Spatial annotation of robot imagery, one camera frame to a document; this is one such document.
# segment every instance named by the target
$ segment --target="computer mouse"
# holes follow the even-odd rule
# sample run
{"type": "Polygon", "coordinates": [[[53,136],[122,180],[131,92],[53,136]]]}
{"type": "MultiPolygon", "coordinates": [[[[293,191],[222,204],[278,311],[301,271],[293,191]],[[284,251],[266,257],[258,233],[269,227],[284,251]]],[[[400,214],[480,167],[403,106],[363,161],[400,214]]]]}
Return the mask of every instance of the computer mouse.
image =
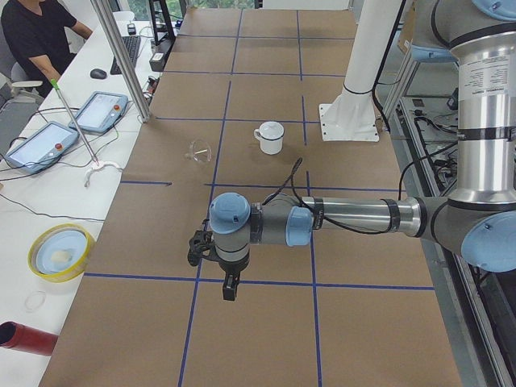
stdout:
{"type": "Polygon", "coordinates": [[[102,69],[93,69],[89,72],[89,76],[93,79],[106,79],[107,73],[102,69]]]}

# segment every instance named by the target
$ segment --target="mug lid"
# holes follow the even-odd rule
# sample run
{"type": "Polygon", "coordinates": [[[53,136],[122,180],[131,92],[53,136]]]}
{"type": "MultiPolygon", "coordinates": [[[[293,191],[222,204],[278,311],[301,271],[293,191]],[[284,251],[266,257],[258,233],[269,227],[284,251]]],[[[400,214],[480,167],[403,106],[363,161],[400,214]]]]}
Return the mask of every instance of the mug lid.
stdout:
{"type": "Polygon", "coordinates": [[[264,139],[275,140],[283,137],[285,129],[276,121],[268,121],[260,125],[260,135],[264,139]]]}

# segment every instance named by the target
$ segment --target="black t-shirt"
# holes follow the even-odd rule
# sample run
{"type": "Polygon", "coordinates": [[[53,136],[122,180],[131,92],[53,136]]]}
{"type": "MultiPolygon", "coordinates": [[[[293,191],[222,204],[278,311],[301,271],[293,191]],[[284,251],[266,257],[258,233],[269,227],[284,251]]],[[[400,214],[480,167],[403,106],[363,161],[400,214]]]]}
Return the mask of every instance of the black t-shirt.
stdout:
{"type": "Polygon", "coordinates": [[[32,81],[44,82],[41,91],[46,95],[52,87],[28,58],[47,55],[54,69],[62,74],[73,59],[64,29],[73,27],[77,20],[57,0],[45,0],[40,6],[41,16],[18,0],[9,0],[3,8],[2,27],[16,61],[32,81]]]}

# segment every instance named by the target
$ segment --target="keyboard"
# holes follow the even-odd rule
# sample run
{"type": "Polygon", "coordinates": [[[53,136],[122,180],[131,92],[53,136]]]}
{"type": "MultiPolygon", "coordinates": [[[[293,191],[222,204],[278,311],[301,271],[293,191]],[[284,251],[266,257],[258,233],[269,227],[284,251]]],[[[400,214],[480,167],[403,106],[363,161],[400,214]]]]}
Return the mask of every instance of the keyboard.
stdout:
{"type": "MultiPolygon", "coordinates": [[[[126,45],[127,53],[129,54],[129,58],[131,59],[133,67],[136,67],[136,61],[138,60],[139,53],[140,37],[138,35],[122,36],[122,40],[123,43],[126,45]]],[[[121,73],[122,70],[120,69],[118,63],[116,63],[116,58],[113,58],[113,64],[111,65],[110,74],[116,75],[121,73]]]]}

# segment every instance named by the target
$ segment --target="tablet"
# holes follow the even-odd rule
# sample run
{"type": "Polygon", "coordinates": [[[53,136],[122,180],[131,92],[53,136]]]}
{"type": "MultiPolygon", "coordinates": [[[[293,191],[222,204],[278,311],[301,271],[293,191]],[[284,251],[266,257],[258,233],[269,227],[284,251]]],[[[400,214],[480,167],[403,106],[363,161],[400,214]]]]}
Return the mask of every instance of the tablet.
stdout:
{"type": "Polygon", "coordinates": [[[6,154],[6,161],[27,173],[36,173],[54,164],[79,137],[77,131],[50,121],[6,154]]]}
{"type": "MultiPolygon", "coordinates": [[[[94,92],[75,118],[83,131],[104,134],[109,131],[126,110],[128,98],[125,95],[94,92]]],[[[73,122],[69,127],[75,129],[73,122]]]]}

